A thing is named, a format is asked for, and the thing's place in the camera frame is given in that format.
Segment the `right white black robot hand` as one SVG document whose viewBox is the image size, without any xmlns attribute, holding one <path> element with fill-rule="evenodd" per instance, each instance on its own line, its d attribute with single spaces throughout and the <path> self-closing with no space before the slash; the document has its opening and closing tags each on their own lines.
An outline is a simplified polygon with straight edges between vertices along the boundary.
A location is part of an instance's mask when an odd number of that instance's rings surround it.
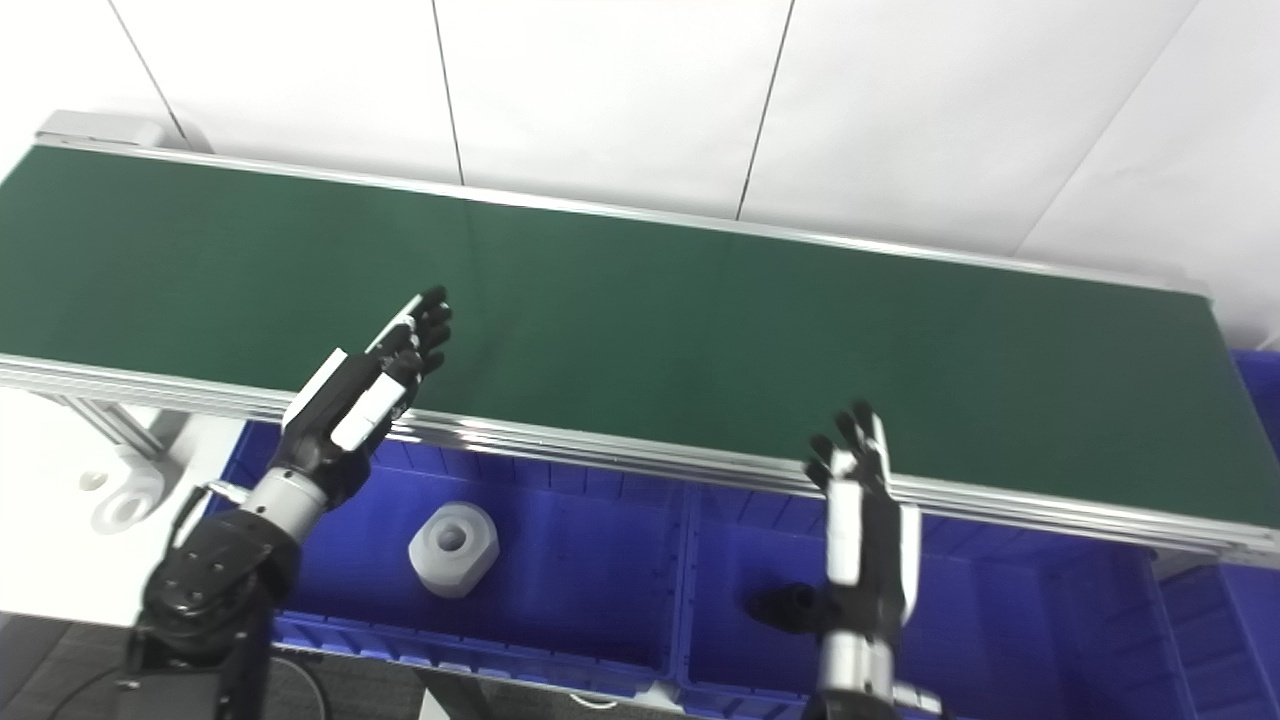
<svg viewBox="0 0 1280 720">
<path fill-rule="evenodd" d="M 890 492 L 888 442 L 872 405 L 852 402 L 837 413 L 835 428 L 837 438 L 812 437 L 804 468 L 826 503 L 824 580 L 758 591 L 745 609 L 753 620 L 785 633 L 895 647 L 910 615 L 910 585 L 919 578 L 904 547 L 919 541 L 919 524 Z"/>
</svg>

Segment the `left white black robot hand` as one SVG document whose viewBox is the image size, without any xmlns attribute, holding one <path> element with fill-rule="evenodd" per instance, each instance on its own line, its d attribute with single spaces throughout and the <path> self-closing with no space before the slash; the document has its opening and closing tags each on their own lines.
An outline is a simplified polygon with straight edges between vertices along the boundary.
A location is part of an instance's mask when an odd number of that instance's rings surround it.
<svg viewBox="0 0 1280 720">
<path fill-rule="evenodd" d="M 371 456 L 444 363 L 452 310 L 442 286 L 415 295 L 360 354 L 335 348 L 285 411 L 269 462 L 306 479 L 328 510 L 353 497 Z"/>
</svg>

